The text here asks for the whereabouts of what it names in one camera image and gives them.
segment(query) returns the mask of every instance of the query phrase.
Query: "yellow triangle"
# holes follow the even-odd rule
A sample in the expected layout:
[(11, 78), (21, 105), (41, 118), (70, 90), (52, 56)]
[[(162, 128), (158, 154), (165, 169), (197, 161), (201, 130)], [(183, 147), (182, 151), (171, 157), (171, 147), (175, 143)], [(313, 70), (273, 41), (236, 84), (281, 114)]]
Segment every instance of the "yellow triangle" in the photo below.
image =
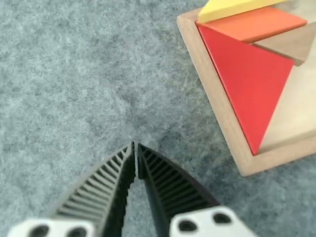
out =
[(206, 23), (286, 0), (209, 0), (198, 14), (197, 21)]

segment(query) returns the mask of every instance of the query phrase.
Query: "natural wood triangle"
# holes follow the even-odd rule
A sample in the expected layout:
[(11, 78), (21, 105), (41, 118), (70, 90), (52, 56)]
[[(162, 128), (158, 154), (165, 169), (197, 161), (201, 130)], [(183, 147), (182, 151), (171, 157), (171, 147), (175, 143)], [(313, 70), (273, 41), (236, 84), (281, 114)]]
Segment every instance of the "natural wood triangle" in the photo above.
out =
[(213, 29), (198, 30), (255, 155), (294, 62)]
[(253, 45), (294, 60), (302, 65), (310, 53), (316, 35), (316, 22), (263, 39)]

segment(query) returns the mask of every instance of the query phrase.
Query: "gray carpet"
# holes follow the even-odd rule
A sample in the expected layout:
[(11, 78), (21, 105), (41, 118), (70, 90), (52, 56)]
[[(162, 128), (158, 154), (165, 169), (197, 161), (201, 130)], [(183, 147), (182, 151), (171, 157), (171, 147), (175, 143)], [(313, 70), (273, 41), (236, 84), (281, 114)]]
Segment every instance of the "gray carpet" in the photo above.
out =
[[(205, 2), (0, 1), (1, 236), (131, 140), (258, 235), (315, 236), (315, 156), (248, 178), (230, 156), (175, 23)], [(123, 236), (155, 236), (145, 188), (132, 188)]]

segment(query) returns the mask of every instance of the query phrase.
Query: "red triangle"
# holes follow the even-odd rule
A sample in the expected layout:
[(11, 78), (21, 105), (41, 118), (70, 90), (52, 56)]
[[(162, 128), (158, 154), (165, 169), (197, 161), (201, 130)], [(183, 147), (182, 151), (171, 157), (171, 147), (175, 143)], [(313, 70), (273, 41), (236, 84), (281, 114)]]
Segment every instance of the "red triangle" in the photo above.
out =
[(294, 62), (207, 27), (198, 29), (255, 155)]

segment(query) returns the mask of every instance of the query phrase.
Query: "orange tangram piece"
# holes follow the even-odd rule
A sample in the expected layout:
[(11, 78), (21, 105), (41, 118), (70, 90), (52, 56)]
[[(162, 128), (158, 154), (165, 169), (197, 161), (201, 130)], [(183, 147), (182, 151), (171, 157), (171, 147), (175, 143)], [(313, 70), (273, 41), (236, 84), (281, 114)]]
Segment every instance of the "orange tangram piece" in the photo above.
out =
[(197, 23), (237, 40), (252, 43), (307, 24), (301, 17), (267, 6), (208, 23)]
[(199, 26), (253, 155), (293, 67), (293, 60)]

